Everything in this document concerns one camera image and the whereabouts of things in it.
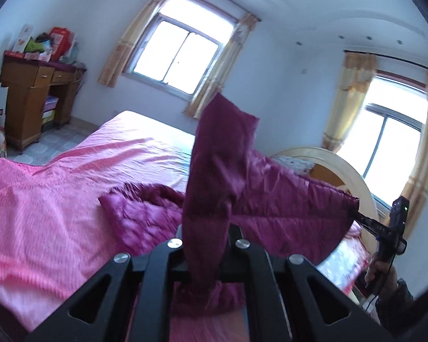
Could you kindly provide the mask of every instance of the pink bedsheet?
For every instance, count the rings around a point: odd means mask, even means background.
[[[0,159],[0,302],[33,330],[116,253],[98,197],[127,181],[185,191],[193,140],[126,111],[46,166]]]

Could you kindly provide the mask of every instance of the handheld controller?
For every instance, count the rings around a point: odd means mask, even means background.
[[[402,255],[406,250],[407,242],[403,239],[403,234],[406,228],[408,210],[408,199],[403,196],[396,199],[391,206],[388,227],[360,213],[358,214],[356,221],[373,234],[379,242],[378,261],[391,264],[395,255]],[[378,272],[375,279],[366,285],[366,290],[373,294],[378,294],[386,279],[387,274]]]

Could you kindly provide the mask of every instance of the red bag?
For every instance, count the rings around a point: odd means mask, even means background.
[[[51,56],[52,61],[58,61],[60,57],[66,53],[70,48],[70,31],[67,28],[54,27],[50,33],[53,41],[53,55]]]

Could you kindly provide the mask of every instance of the purple blanket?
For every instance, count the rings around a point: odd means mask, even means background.
[[[300,253],[319,264],[358,210],[357,198],[255,151],[257,124],[217,95],[197,129],[185,197],[161,185],[126,184],[99,199],[122,250],[131,255],[150,252],[183,223],[192,283],[180,284],[175,293],[177,314],[227,312],[244,304],[240,284],[215,280],[230,223],[271,255]]]

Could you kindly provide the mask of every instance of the window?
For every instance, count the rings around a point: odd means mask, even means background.
[[[376,200],[387,208],[412,172],[427,111],[423,91],[376,77],[365,108],[337,153],[363,176]]]
[[[234,22],[198,0],[170,0],[138,43],[128,72],[190,97],[228,42]]]

